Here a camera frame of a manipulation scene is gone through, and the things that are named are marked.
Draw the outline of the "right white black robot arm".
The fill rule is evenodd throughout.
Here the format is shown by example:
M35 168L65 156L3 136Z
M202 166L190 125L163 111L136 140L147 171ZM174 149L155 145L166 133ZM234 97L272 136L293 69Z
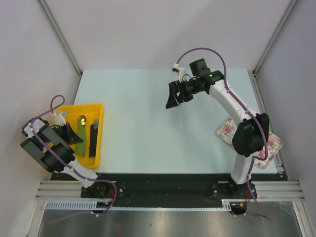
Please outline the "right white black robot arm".
M180 106L193 100L193 95L206 92L225 109L237 126L232 138L237 155L231 172L233 182L228 185L228 193L233 198L239 198L245 193L244 183L250 179L250 159L267 143L269 117L245 105L225 80L224 74L211 71L204 59L192 62L190 69L193 77L187 79L186 69L178 63L173 65L172 71L178 75L178 80L168 85L169 96L165 107L171 109Z

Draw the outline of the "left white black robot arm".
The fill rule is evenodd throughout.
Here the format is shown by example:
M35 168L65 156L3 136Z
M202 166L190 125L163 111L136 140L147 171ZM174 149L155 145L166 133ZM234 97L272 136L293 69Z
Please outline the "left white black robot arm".
M40 118L33 118L22 127L26 139L20 144L46 171L68 174L78 180L83 188L92 186L92 192L102 198L108 194L109 185L98 180L98 175L84 167L75 157L75 151Z

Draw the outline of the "iridescent blue knife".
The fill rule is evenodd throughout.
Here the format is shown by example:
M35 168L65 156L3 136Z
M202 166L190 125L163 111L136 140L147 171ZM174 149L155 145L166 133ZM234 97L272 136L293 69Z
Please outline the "iridescent blue knife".
M98 129L98 124L99 124L99 120L95 119L92 124L94 130Z

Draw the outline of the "green paper napkin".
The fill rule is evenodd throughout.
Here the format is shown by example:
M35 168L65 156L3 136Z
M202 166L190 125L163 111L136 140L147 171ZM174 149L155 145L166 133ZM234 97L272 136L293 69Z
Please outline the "green paper napkin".
M78 156L84 157L86 151L86 131L85 122L82 121L82 117L77 119L77 136L81 141L77 142L75 151Z

